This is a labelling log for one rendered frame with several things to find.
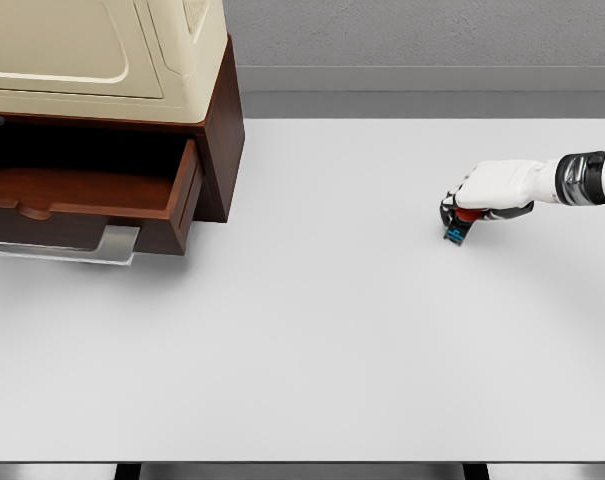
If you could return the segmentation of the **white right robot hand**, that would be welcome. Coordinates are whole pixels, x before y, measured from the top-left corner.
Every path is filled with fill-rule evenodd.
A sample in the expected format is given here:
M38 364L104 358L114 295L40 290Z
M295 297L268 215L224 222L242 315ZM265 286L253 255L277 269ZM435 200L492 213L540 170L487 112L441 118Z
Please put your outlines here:
M518 216L531 202L557 203L558 160L491 160L480 162L451 189L440 205L448 226L459 209L481 211L483 219L504 219L506 210Z

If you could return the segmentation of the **brown wooden drawer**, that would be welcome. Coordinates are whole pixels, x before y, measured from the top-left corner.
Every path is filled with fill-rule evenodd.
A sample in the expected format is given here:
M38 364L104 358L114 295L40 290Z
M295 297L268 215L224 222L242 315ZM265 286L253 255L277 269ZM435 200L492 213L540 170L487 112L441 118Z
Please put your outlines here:
M0 241L94 249L128 226L135 251L182 255L202 181L184 136L0 138Z

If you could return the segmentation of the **cream printer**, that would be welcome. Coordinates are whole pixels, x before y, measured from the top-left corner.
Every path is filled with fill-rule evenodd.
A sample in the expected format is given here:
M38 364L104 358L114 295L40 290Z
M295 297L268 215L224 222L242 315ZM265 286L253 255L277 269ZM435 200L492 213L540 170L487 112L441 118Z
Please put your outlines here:
M0 114L196 123L227 44L222 0L0 0Z

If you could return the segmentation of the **brown wooden cabinet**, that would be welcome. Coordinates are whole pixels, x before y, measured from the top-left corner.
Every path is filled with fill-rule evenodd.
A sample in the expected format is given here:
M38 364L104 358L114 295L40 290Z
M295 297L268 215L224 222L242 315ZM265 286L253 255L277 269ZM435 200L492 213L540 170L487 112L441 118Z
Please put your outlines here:
M204 180L195 221L228 221L245 142L244 117L233 40L227 38L221 67L205 118L197 123L121 120L1 112L8 123L161 132L192 137L203 164Z

